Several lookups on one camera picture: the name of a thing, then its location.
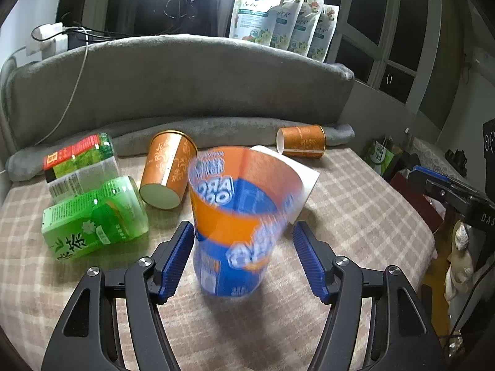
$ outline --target silver bolt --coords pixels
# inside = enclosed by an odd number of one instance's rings
[[[152,264],[153,260],[150,257],[143,257],[138,261],[139,266],[148,267]]]
[[[100,268],[99,267],[90,267],[88,271],[86,272],[86,275],[88,276],[96,276],[100,273]]]
[[[395,265],[392,265],[391,267],[389,267],[389,273],[391,275],[394,275],[394,276],[397,276],[397,275],[400,275],[402,271],[400,270],[400,267],[396,267]]]
[[[338,266],[344,267],[349,265],[349,259],[348,257],[336,257],[335,262],[337,263]]]

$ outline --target blue and orange plastic cup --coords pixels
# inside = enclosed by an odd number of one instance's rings
[[[303,190],[284,162],[242,147],[200,152],[189,166],[201,287],[217,296],[253,292]]]

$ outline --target cup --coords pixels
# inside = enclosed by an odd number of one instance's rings
[[[318,159],[325,148],[325,131],[321,126],[288,127],[277,132],[277,151],[285,156]]]
[[[196,154],[192,139],[180,131],[155,135],[139,188],[143,201],[159,209],[179,206],[187,186],[187,167]]]
[[[241,147],[200,152],[189,165],[201,287],[217,296],[244,296],[265,274],[303,183],[284,162]]]

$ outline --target bed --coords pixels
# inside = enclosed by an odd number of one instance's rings
[[[139,184],[145,156],[121,159],[124,174]],[[417,288],[429,266],[434,239],[403,197],[348,148],[327,149],[303,163],[321,172],[299,220],[318,239],[361,267],[402,268]],[[54,326],[83,273],[128,267],[170,239],[182,220],[192,220],[189,198],[172,211],[147,207],[148,235],[105,247],[68,263],[58,262],[40,233],[51,200],[45,181],[14,183],[0,214],[0,325],[33,370],[39,370]],[[119,329],[126,367],[137,370],[125,303]],[[177,293],[160,307],[181,369],[306,370],[329,307],[314,297],[288,230],[273,252],[265,280],[250,296],[224,299],[201,291],[189,259]],[[370,303],[363,301],[351,369],[365,352]]]

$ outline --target white pouch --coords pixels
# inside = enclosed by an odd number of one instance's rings
[[[309,45],[322,9],[323,0],[304,0],[298,19],[295,21],[289,51],[305,57],[308,55]]]
[[[230,23],[231,39],[269,46],[283,0],[235,0]]]
[[[325,60],[330,42],[337,26],[338,5],[323,5],[323,10],[316,24],[313,40],[309,46],[308,57],[317,61]]]
[[[295,21],[303,6],[304,0],[284,0],[282,7],[277,10],[277,20],[273,31],[271,47],[287,50],[294,31]]]

